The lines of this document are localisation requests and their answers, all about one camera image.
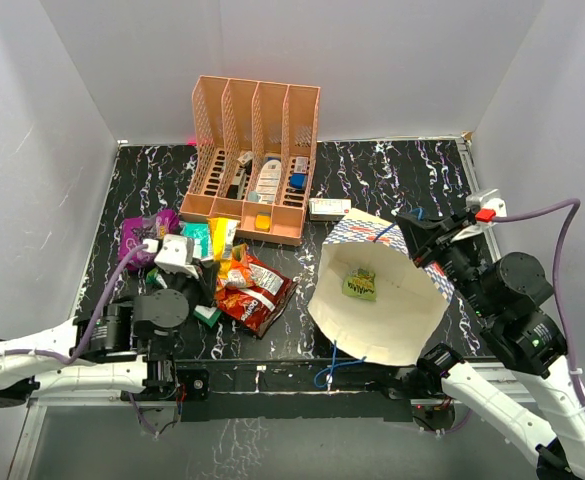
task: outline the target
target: white wall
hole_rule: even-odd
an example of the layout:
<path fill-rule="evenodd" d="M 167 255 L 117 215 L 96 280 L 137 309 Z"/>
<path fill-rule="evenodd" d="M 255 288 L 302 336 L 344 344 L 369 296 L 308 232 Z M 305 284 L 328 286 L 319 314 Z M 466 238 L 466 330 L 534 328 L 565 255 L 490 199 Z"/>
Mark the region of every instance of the white wall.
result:
<path fill-rule="evenodd" d="M 473 152 L 481 184 L 501 188 L 510 213 L 582 199 L 562 278 L 585 371 L 585 2 L 543 7 L 481 120 Z M 499 227 L 502 251 L 536 255 L 549 272 L 564 214 Z"/>
<path fill-rule="evenodd" d="M 0 337 L 68 318 L 116 143 L 38 0 L 0 2 Z M 25 408 L 0 410 L 0 479 Z"/>
<path fill-rule="evenodd" d="M 41 0 L 106 123 L 184 142 L 201 74 L 323 87 L 322 139 L 474 130 L 541 0 Z"/>

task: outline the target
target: blue cord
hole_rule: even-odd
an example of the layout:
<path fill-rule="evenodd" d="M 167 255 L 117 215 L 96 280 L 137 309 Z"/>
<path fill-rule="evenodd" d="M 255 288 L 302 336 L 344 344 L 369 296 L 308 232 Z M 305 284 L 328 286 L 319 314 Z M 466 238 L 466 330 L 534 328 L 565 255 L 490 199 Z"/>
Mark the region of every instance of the blue cord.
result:
<path fill-rule="evenodd" d="M 334 370 L 336 370 L 337 368 L 341 368 L 341 367 L 348 367 L 350 365 L 360 365 L 363 362 L 365 362 L 366 357 L 363 357 L 361 360 L 353 360 L 351 362 L 342 362 L 342 363 L 336 363 L 336 341 L 334 342 L 334 345 L 332 347 L 332 365 L 330 365 L 327 368 L 324 368 L 323 370 L 321 370 L 319 373 L 317 373 L 314 376 L 314 386 L 316 388 L 326 388 L 328 386 L 328 378 L 330 380 L 334 379 Z M 325 375 L 328 374 L 328 376 L 326 377 L 325 382 L 319 384 L 319 377 L 321 375 Z"/>
<path fill-rule="evenodd" d="M 425 215 L 425 210 L 423 209 L 423 207 L 416 207 L 416 208 L 413 208 L 412 210 L 410 210 L 410 215 L 412 215 L 414 212 L 419 212 L 419 214 L 416 216 L 416 219 L 417 219 L 418 221 L 421 221 L 421 220 L 423 220 L 423 216 Z M 378 240 L 379 238 L 381 238 L 383 235 L 385 235 L 386 233 L 388 233 L 388 232 L 389 232 L 389 231 L 392 229 L 392 227 L 394 227 L 395 225 L 396 225 L 396 223 L 393 223 L 392 225 L 388 225 L 388 227 L 387 227 L 387 228 L 385 228 L 385 229 L 384 229 L 384 230 L 383 230 L 381 233 L 379 233 L 379 234 L 376 236 L 376 238 L 374 239 L 374 243 L 376 243 L 376 242 L 377 242 L 377 240 Z"/>

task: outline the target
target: yellow object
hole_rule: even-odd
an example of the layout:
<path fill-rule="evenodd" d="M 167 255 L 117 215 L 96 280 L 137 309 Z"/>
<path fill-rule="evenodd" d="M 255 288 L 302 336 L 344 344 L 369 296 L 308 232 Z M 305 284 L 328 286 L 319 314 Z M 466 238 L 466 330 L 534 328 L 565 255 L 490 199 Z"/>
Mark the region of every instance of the yellow object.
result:
<path fill-rule="evenodd" d="M 232 265 L 232 242 L 239 222 L 229 218 L 210 218 L 208 224 L 210 225 L 214 260 L 221 263 L 219 277 L 227 278 L 228 270 Z"/>
<path fill-rule="evenodd" d="M 271 217 L 269 213 L 257 213 L 254 220 L 254 228 L 260 232 L 270 231 Z"/>

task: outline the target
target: purple snack bag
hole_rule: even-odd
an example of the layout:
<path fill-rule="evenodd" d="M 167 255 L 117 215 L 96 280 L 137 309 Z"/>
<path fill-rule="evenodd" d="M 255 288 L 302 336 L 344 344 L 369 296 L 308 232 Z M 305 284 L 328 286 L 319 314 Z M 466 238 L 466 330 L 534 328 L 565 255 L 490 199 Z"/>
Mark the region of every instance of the purple snack bag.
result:
<path fill-rule="evenodd" d="M 119 261 L 146 238 L 162 239 L 168 233 L 179 230 L 179 217 L 174 210 L 161 210 L 151 217 L 134 217 L 123 220 L 121 243 L 119 244 Z M 156 253 L 138 252 L 128 263 L 127 269 L 136 272 L 154 263 Z"/>

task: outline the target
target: gray floor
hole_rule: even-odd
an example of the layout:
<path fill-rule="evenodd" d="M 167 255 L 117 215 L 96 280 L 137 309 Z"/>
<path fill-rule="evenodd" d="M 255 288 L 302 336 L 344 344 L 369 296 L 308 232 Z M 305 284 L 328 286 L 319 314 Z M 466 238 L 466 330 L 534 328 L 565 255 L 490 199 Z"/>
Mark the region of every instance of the gray floor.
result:
<path fill-rule="evenodd" d="M 163 421 L 149 414 L 150 420 Z M 127 407 L 48 408 L 30 480 L 490 479 L 534 469 L 473 416 L 437 439 L 375 419 L 181 423 L 159 441 Z"/>

